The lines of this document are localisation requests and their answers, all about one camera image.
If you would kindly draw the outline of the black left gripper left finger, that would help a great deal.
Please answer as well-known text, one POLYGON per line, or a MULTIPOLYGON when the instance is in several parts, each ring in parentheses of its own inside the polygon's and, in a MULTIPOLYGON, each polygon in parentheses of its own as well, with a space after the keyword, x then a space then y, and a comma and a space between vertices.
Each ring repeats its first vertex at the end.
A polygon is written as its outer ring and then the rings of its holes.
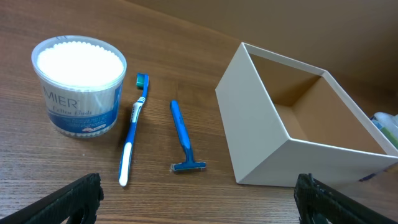
POLYGON ((94 224, 104 199, 98 173, 87 174, 1 219, 1 224, 94 224))

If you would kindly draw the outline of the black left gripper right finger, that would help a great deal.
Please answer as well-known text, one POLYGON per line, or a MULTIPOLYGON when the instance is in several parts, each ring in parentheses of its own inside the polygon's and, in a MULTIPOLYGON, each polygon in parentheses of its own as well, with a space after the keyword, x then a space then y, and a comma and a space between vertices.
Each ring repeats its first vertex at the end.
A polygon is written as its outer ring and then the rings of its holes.
POLYGON ((300 224, 397 224, 318 181, 312 174, 298 175, 294 199, 300 224))

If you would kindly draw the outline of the clear spray bottle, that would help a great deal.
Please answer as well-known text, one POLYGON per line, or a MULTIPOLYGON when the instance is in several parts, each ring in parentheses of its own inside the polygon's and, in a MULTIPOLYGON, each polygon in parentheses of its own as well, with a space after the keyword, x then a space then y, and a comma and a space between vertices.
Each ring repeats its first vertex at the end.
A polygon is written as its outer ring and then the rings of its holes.
POLYGON ((361 150, 394 158, 393 162, 388 163, 381 170, 359 180, 364 182, 397 165, 397 115, 377 112, 370 118, 361 118, 360 123, 364 126, 364 133, 366 133, 366 136, 361 138, 363 144, 361 150))

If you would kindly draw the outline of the blue disposable razor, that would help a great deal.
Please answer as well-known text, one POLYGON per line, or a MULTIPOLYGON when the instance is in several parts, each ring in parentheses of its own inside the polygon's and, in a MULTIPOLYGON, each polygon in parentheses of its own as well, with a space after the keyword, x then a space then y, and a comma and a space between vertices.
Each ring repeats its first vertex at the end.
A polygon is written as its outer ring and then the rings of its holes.
POLYGON ((196 161, 193 155, 193 149, 190 142, 190 138, 183 120, 182 113, 180 111, 178 102, 172 100, 170 102, 170 110, 174 119, 174 124, 177 130, 177 135, 181 144, 181 147, 185 154, 185 160, 183 162, 172 164, 170 169, 173 172, 180 172, 185 170, 202 170, 206 168, 206 162, 196 161))

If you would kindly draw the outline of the cotton swab tub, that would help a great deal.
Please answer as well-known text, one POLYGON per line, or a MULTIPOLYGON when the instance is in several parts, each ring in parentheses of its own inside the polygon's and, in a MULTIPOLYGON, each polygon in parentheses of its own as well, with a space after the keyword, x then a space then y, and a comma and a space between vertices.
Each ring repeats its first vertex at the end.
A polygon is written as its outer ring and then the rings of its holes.
POLYGON ((57 131, 93 138, 115 125, 127 69, 116 47, 91 37, 63 35, 35 46, 31 60, 57 131))

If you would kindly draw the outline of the blue white toothbrush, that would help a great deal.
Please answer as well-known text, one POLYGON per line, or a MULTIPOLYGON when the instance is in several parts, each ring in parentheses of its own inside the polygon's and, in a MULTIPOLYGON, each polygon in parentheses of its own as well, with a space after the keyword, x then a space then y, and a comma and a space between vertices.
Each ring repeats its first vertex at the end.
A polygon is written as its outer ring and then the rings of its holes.
POLYGON ((129 171, 133 155, 133 145, 136 134, 137 121, 141 109, 144 103, 146 102, 147 93, 149 89, 149 75, 145 73, 138 73, 136 78, 136 86, 138 89, 142 90, 142 95, 132 106, 130 127, 124 143, 123 153, 121 155, 121 162, 119 166, 119 184, 122 187, 127 186, 129 180, 129 171))

